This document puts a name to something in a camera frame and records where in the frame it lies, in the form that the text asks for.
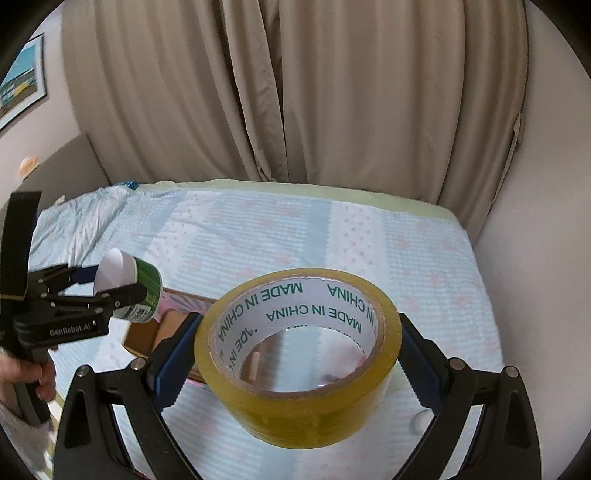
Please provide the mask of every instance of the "mattress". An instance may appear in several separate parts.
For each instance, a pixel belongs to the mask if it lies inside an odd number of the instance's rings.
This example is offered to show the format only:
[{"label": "mattress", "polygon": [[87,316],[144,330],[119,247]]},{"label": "mattress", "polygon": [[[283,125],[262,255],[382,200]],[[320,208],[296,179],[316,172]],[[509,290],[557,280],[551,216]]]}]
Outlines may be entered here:
[{"label": "mattress", "polygon": [[[466,232],[447,210],[415,200],[346,189],[232,180],[123,186],[88,193],[45,210],[30,269],[59,262],[97,264],[113,247],[153,263],[163,284],[219,298],[244,281],[278,270],[326,267],[381,288],[447,356],[472,368],[503,367],[498,330]],[[92,286],[69,293],[90,294]],[[108,336],[63,345],[54,354],[60,406],[80,364],[124,367],[127,325]],[[443,478],[459,468],[478,420],[473,408]],[[397,365],[369,423],[329,447],[288,450],[250,436],[204,385],[188,382],[163,413],[205,479],[390,479],[417,444],[424,411]],[[116,415],[135,466],[150,467],[122,408]],[[48,468],[42,477],[51,475]]]}]

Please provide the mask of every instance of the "curtain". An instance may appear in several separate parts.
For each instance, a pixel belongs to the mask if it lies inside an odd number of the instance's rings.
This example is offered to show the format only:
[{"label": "curtain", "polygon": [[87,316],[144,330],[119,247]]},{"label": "curtain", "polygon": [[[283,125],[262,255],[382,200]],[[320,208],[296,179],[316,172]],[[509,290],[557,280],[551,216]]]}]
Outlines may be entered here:
[{"label": "curtain", "polygon": [[66,0],[74,111],[112,181],[438,203],[472,238],[515,147],[516,0]]}]

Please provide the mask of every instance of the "screw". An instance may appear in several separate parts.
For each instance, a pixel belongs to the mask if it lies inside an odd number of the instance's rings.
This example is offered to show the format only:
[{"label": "screw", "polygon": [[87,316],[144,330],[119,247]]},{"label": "screw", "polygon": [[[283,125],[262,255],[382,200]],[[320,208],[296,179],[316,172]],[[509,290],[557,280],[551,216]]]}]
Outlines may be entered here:
[{"label": "screw", "polygon": [[76,370],[76,376],[77,377],[85,377],[88,372],[90,372],[90,366],[82,365],[82,366],[78,367],[78,370]]},{"label": "screw", "polygon": [[146,363],[147,362],[146,362],[145,358],[136,358],[131,361],[129,366],[131,367],[132,370],[142,370],[143,367],[146,366]]},{"label": "screw", "polygon": [[449,366],[452,367],[454,370],[464,370],[466,364],[464,363],[464,360],[461,360],[459,358],[452,358],[449,361]]},{"label": "screw", "polygon": [[513,365],[509,365],[507,368],[505,368],[505,372],[511,378],[517,378],[519,376],[519,370],[517,370]]}]

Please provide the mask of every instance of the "picture frame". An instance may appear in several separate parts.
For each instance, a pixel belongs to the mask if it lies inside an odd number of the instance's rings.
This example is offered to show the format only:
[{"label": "picture frame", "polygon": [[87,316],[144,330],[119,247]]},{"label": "picture frame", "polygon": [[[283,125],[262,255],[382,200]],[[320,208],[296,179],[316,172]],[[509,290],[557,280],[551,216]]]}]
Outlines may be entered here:
[{"label": "picture frame", "polygon": [[23,112],[47,96],[43,34],[29,40],[0,83],[0,134]]}]

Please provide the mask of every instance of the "clear packing tape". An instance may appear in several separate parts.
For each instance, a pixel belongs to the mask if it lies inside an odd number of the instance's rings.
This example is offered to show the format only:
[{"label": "clear packing tape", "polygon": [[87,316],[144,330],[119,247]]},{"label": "clear packing tape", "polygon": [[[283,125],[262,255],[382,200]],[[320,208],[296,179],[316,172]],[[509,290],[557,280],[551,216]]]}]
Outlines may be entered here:
[{"label": "clear packing tape", "polygon": [[[350,337],[365,361],[311,391],[273,392],[241,380],[257,344],[303,326]],[[224,295],[205,315],[194,350],[208,386],[250,434],[309,449],[339,442],[367,422],[384,397],[401,342],[398,312],[378,287],[348,273],[302,268],[255,278]]]}]

